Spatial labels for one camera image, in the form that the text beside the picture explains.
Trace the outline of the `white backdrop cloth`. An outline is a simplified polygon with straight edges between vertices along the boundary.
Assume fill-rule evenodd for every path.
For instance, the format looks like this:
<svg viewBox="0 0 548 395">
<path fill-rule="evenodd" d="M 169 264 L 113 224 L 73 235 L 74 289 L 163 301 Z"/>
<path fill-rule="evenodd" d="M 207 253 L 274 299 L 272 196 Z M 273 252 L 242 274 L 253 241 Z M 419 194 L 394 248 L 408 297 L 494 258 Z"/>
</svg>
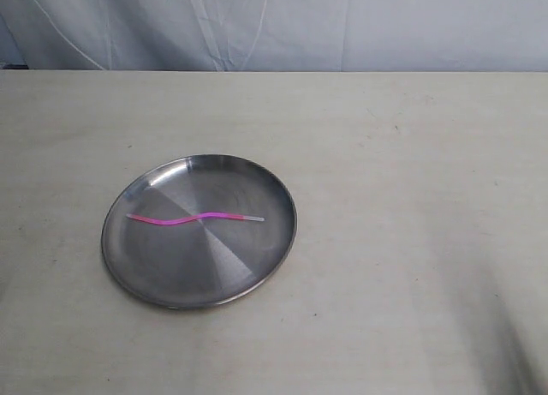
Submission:
<svg viewBox="0 0 548 395">
<path fill-rule="evenodd" d="M 1 0 L 33 69 L 544 71 L 547 0 Z"/>
</svg>

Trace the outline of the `round stainless steel plate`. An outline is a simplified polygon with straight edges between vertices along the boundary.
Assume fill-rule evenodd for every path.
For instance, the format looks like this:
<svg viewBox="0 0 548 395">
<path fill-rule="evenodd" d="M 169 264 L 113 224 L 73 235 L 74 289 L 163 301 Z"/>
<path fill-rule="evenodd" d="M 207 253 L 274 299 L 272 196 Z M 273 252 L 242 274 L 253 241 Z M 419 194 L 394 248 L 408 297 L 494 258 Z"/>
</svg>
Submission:
<svg viewBox="0 0 548 395">
<path fill-rule="evenodd" d="M 127 214 L 176 219 L 203 212 L 265 222 L 203 219 L 175 226 Z M 101 252 L 111 277 L 129 294 L 166 308 L 207 308 L 263 284 L 285 261 L 297 231 L 294 200 L 264 166 L 226 154 L 196 154 L 133 180 L 108 211 Z"/>
</svg>

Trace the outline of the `small black background object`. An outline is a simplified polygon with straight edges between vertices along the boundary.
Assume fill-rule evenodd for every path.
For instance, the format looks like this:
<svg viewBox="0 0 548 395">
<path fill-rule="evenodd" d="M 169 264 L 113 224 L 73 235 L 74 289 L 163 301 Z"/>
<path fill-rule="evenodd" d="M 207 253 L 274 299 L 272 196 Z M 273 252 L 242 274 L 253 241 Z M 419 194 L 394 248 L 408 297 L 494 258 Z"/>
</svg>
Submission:
<svg viewBox="0 0 548 395">
<path fill-rule="evenodd" d="M 0 63 L 1 70 L 28 70 L 26 64 Z"/>
</svg>

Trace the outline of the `pink glow stick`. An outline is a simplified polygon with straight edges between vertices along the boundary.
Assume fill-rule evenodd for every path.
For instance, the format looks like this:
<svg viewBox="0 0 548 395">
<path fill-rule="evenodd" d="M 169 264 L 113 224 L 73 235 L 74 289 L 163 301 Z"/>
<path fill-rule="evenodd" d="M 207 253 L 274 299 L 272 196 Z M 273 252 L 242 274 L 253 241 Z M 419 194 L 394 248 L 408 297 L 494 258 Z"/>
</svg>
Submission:
<svg viewBox="0 0 548 395">
<path fill-rule="evenodd" d="M 227 213 L 227 212 L 203 212 L 200 214 L 187 216 L 184 218 L 176 218 L 176 219 L 168 219 L 168 220 L 148 218 L 148 217 L 144 217 L 136 214 L 127 214 L 126 217 L 141 223 L 153 224 L 158 226 L 175 226 L 179 224 L 192 223 L 194 221 L 199 221 L 203 219 L 228 219 L 228 220 L 237 220 L 237 221 L 265 222 L 265 218 L 263 217 L 241 215 L 241 214 L 234 214 L 234 213 Z"/>
</svg>

